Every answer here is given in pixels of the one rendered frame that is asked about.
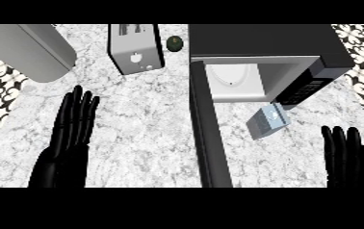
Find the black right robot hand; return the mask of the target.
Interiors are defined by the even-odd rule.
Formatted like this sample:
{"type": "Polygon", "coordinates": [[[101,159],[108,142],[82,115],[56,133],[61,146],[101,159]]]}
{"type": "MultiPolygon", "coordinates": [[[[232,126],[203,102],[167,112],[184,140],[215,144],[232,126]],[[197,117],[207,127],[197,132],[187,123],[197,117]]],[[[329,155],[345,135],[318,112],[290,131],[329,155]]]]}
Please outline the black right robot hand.
{"type": "Polygon", "coordinates": [[[364,189],[364,144],[358,129],[321,127],[327,187],[364,189]]]}

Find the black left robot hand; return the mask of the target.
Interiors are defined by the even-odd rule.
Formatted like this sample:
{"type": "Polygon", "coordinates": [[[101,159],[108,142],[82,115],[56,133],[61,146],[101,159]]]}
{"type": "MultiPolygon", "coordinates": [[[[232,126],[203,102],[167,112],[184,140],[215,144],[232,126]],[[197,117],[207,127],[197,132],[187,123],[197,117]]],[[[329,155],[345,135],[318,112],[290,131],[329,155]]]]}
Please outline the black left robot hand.
{"type": "Polygon", "coordinates": [[[77,85],[64,95],[49,147],[33,167],[30,188],[83,188],[87,179],[89,144],[99,97],[77,85]]]}

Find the pale blue milk carton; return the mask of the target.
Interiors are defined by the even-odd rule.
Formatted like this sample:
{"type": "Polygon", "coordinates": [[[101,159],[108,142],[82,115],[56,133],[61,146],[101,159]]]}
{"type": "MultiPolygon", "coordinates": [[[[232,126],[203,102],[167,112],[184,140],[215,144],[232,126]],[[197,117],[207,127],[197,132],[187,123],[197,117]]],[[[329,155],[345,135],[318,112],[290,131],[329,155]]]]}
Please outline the pale blue milk carton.
{"type": "Polygon", "coordinates": [[[278,103],[271,103],[261,108],[246,122],[252,139],[256,140],[269,136],[289,124],[290,118],[287,117],[281,105],[278,103]]]}

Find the black microwave door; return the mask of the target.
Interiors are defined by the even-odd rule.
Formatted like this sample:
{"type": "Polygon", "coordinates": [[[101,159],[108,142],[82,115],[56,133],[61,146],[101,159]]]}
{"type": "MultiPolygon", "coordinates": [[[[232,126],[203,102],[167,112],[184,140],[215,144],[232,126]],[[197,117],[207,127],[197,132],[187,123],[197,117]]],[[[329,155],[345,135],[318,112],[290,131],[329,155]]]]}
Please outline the black microwave door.
{"type": "Polygon", "coordinates": [[[204,188],[231,188],[232,179],[203,61],[190,64],[190,111],[204,188]]]}

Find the black microwave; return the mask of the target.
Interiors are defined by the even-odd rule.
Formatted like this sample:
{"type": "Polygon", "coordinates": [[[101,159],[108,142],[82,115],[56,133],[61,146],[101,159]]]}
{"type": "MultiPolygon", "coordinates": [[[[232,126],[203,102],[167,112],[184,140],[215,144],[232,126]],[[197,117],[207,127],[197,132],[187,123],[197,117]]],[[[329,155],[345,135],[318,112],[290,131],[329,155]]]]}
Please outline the black microwave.
{"type": "Polygon", "coordinates": [[[193,24],[190,55],[216,102],[299,105],[354,67],[329,24],[193,24]]]}

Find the silver toaster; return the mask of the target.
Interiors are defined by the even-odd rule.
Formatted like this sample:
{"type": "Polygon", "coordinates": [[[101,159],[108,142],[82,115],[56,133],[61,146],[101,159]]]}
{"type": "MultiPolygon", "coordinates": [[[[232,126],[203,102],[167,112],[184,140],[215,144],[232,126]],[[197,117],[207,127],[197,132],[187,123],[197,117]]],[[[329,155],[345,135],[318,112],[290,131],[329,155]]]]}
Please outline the silver toaster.
{"type": "Polygon", "coordinates": [[[157,24],[110,24],[108,56],[123,75],[161,69],[164,52],[157,24]]]}

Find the dark green avocado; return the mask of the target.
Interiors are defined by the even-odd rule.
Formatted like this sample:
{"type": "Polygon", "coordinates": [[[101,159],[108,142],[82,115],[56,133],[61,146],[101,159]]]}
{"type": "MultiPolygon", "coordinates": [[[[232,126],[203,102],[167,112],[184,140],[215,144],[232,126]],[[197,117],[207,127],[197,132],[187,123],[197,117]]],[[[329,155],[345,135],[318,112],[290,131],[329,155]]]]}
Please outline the dark green avocado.
{"type": "Polygon", "coordinates": [[[184,40],[179,36],[170,36],[166,40],[166,48],[170,52],[179,52],[184,48],[184,40]]]}

